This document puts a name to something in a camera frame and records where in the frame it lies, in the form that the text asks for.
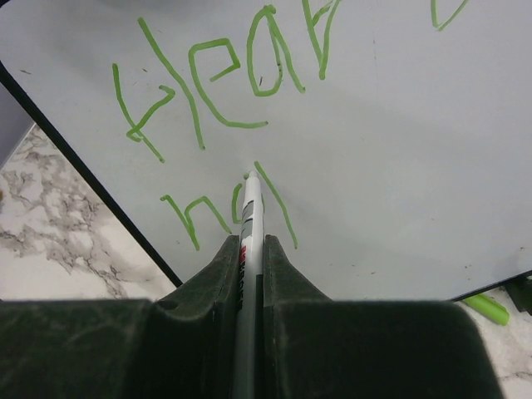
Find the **green line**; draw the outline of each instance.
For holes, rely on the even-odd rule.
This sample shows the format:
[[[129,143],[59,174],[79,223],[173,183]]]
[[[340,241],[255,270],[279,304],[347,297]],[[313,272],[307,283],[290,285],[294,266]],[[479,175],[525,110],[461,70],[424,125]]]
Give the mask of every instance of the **green line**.
[[[432,19],[432,26],[435,27],[438,32],[441,32],[443,31],[447,25],[449,25],[453,19],[456,18],[456,16],[458,14],[460,14],[460,11],[462,11],[464,9],[464,7],[466,6],[467,2],[469,2],[469,0],[464,0],[461,5],[456,9],[456,11],[451,15],[451,17],[449,19],[447,19],[447,21],[443,22],[442,24],[440,24],[438,22],[438,15],[437,15],[437,8],[438,8],[438,4],[437,4],[437,0],[431,0],[431,19]]]
[[[124,102],[124,97],[122,95],[122,89],[120,84],[120,72],[118,70],[118,65],[115,63],[112,64],[113,67],[113,80],[115,82],[115,93],[116,93],[116,99],[118,100],[118,104],[120,104],[120,109],[122,110],[122,114],[124,114],[124,117],[127,120],[127,123],[131,126],[132,129],[136,128],[135,122],[131,119],[130,113],[127,110],[126,103]],[[130,139],[132,139],[135,142],[143,141],[144,144],[148,146],[150,151],[157,157],[159,162],[161,164],[165,163],[165,158],[160,154],[160,152],[151,144],[151,141],[148,140],[148,138],[140,131],[140,129],[137,131],[138,137],[134,137],[133,135],[127,135]]]
[[[159,89],[164,91],[166,94],[165,98],[162,100],[157,101],[153,106],[150,107],[150,109],[142,116],[140,119],[140,122],[136,124],[134,129],[130,129],[126,135],[131,139],[132,136],[139,132],[140,129],[144,127],[146,122],[151,118],[151,116],[154,114],[155,111],[157,111],[159,108],[161,108],[163,105],[168,104],[172,98],[175,96],[175,90],[170,89],[168,86],[160,85]]]
[[[146,22],[144,21],[144,18],[140,17],[138,20],[138,23],[140,25],[140,29],[142,29],[142,32],[144,33],[144,36],[148,40],[148,43],[151,46],[151,49],[153,50],[153,53],[159,58],[159,61],[163,64],[163,66],[166,68],[166,70],[171,74],[171,76],[177,81],[177,83],[180,85],[181,90],[185,94],[189,106],[190,111],[192,112],[192,119],[194,121],[194,130],[196,133],[196,140],[198,141],[199,149],[204,150],[205,144],[203,142],[203,136],[201,135],[201,126],[200,126],[200,116],[198,114],[198,109],[196,107],[196,102],[194,100],[194,96],[192,96],[192,92],[189,90],[188,86],[186,85],[185,80],[181,77],[181,75],[174,69],[172,64],[170,64],[170,61],[165,57],[163,52],[160,50],[159,45],[155,41],[153,35],[150,32],[150,29],[146,25]]]
[[[255,168],[257,169],[258,173],[262,176],[264,179],[264,182],[269,187],[270,191],[273,194],[273,197],[277,200],[277,203],[281,207],[281,210],[283,211],[284,220],[286,222],[286,226],[288,227],[288,231],[290,232],[290,235],[292,236],[293,241],[293,247],[294,249],[298,248],[298,238],[296,237],[296,234],[293,232],[292,223],[290,222],[290,217],[288,216],[288,211],[286,209],[286,206],[284,206],[284,202],[281,199],[281,196],[275,189],[275,186],[273,186],[272,180],[269,179],[269,177],[266,175],[266,172],[264,172],[263,167],[260,165],[260,163],[256,160],[254,162]]]
[[[238,183],[233,189],[233,199],[231,200],[231,215],[233,217],[234,224],[242,223],[242,219],[239,219],[237,212],[237,201],[239,200],[240,189],[242,189],[242,183]]]
[[[314,27],[316,25],[316,23],[314,23],[314,18],[322,11],[322,9],[320,9],[316,13],[316,15],[313,17],[310,11],[310,4],[308,3],[308,1],[309,0],[302,0],[303,14],[305,16],[305,22],[307,24],[308,35],[310,36],[310,42],[313,45],[314,53],[316,54],[316,58],[318,60],[318,65],[319,65],[318,75],[319,75],[319,78],[323,80],[325,79],[325,71],[327,69],[327,64],[328,64],[328,59],[329,59],[328,53],[329,53],[329,41],[330,41],[329,37],[331,33],[331,26],[333,24],[333,17],[334,17],[334,14],[336,13],[340,0],[335,0],[334,5],[332,6],[332,10],[328,15],[327,23],[325,24],[325,31],[323,33],[323,52],[322,52],[321,47],[319,46],[318,38],[316,36],[316,29]]]
[[[321,8],[318,10],[318,12],[316,12],[316,13],[314,14],[314,17],[313,17],[313,27],[315,27],[316,25],[318,25],[319,18],[321,18],[322,15],[323,15],[325,12],[329,11],[329,8],[331,8],[331,4],[332,4],[332,3],[333,3],[332,1],[331,1],[331,2],[328,2],[328,3],[325,4],[323,7],[321,7]]]
[[[233,65],[224,69],[218,75],[213,76],[211,78],[211,81],[213,81],[213,79],[214,80],[220,79],[223,75],[226,75],[234,71],[235,69],[240,68],[240,61],[236,55],[236,52],[233,49],[233,45],[231,44],[231,41],[227,38],[216,39],[210,42],[194,44],[189,50],[190,74],[192,75],[192,80],[194,81],[194,84],[196,86],[196,90],[199,93],[199,96],[204,101],[204,103],[207,105],[207,107],[210,109],[210,111],[213,113],[214,117],[223,125],[226,125],[228,127],[239,127],[242,129],[256,129],[258,127],[266,126],[268,124],[267,121],[251,122],[251,123],[228,121],[222,116],[222,114],[219,113],[219,111],[216,109],[216,106],[214,106],[214,103],[210,100],[209,96],[207,96],[207,93],[205,92],[203,86],[201,85],[200,77],[198,76],[198,68],[196,67],[195,54],[196,52],[199,52],[202,50],[207,50],[209,48],[220,47],[220,46],[225,46],[227,48],[227,51],[229,52],[229,56],[231,57],[231,61],[233,62]]]
[[[288,74],[290,75],[290,77],[292,77],[293,84],[296,86],[296,88],[298,89],[300,93],[305,92],[305,88],[299,81],[296,71],[293,69],[292,56],[290,55],[290,50],[288,49],[288,45],[284,41],[283,35],[281,34],[281,31],[279,30],[278,25],[275,22],[275,18],[273,17],[273,15],[276,12],[277,10],[271,4],[268,6],[264,6],[260,11],[258,11],[255,14],[255,17],[253,18],[253,21],[251,22],[251,27],[249,28],[248,40],[246,42],[246,49],[247,49],[246,62],[248,66],[249,83],[251,84],[253,93],[258,97],[271,96],[275,94],[278,91],[279,87],[281,86],[281,81],[283,80],[283,67],[281,63],[281,56],[278,50],[278,45],[281,47],[281,50],[283,51],[284,60],[286,62],[286,67],[288,69]],[[268,21],[268,30],[270,33],[270,38],[272,40],[273,51],[275,53],[275,61],[277,62],[277,66],[278,66],[277,81],[275,82],[273,87],[269,90],[259,89],[259,85],[257,84],[257,79],[254,74],[254,65],[253,65],[253,43],[254,43],[255,35],[257,33],[257,28],[259,26],[260,20],[263,17],[266,17]]]
[[[211,202],[211,200],[206,197],[206,196],[203,196],[203,197],[199,197],[198,199],[192,201],[186,208],[185,208],[185,214],[183,214],[179,208],[179,206],[177,206],[177,204],[174,202],[174,200],[172,199],[172,197],[170,197],[169,195],[163,195],[162,197],[160,197],[160,200],[161,201],[167,201],[170,206],[172,207],[172,209],[174,210],[174,212],[177,213],[178,217],[180,218],[181,220],[181,223],[184,225],[185,229],[186,229],[186,232],[188,233],[188,235],[190,236],[190,240],[192,240],[192,244],[194,244],[194,247],[196,249],[196,251],[199,251],[200,250],[200,243],[198,242],[198,239],[196,238],[196,230],[195,230],[195,227],[194,227],[194,222],[192,221],[192,218],[190,217],[190,211],[198,204],[201,204],[202,202],[204,204],[206,204],[209,209],[211,210],[211,212],[214,214],[214,216],[216,217],[216,219],[218,220],[218,222],[220,223],[220,225],[222,226],[222,229],[224,229],[227,233],[231,234],[231,229],[229,228],[229,226],[225,223],[224,221],[224,218],[222,217],[222,215],[218,212],[218,210],[216,209],[216,207],[213,205],[213,203]]]

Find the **green marker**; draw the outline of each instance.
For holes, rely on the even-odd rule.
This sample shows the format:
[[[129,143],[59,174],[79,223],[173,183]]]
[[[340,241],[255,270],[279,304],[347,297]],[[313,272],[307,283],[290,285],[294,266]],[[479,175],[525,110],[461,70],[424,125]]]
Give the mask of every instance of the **green marker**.
[[[510,315],[506,308],[483,293],[468,297],[462,302],[476,310],[485,318],[491,320],[493,323],[505,326],[510,320]]]

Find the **white board surface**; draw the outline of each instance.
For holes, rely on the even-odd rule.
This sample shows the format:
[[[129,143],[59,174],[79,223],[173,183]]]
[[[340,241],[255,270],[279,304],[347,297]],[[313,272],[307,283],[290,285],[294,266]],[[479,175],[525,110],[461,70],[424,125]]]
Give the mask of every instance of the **white board surface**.
[[[184,212],[207,196],[238,234],[232,195],[255,161],[286,206],[298,248],[263,182],[266,233],[331,298],[453,298],[529,271],[532,3],[470,0],[444,25],[462,1],[342,0],[330,18],[323,80],[304,3],[13,0],[0,9],[0,59],[183,281],[228,233],[199,204],[190,211],[196,250],[160,198]],[[308,3],[312,15],[327,4]],[[247,41],[269,4],[283,80],[275,94],[256,96]],[[315,26],[322,53],[335,5]],[[224,38],[241,67],[209,81],[234,63],[225,45],[200,50],[200,84],[227,120],[267,126],[225,126],[197,90],[189,49]],[[270,40],[265,17],[253,45],[259,90],[278,78]],[[164,163],[126,136],[113,63],[133,123],[167,101],[141,129]]]

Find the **gray wall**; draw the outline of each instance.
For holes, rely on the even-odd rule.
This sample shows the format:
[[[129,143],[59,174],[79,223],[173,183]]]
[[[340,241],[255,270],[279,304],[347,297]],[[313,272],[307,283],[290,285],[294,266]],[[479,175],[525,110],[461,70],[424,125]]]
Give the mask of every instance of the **gray wall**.
[[[0,168],[32,125],[32,119],[0,84]]]

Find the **marble surface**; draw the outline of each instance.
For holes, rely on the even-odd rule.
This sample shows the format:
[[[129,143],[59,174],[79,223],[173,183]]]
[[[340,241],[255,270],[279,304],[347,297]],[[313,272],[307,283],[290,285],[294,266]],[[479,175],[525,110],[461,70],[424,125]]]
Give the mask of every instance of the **marble surface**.
[[[0,190],[1,299],[157,299],[174,289],[38,127],[0,171]],[[506,397],[531,398],[532,317],[504,290],[488,295],[510,311],[508,326],[466,311]]]

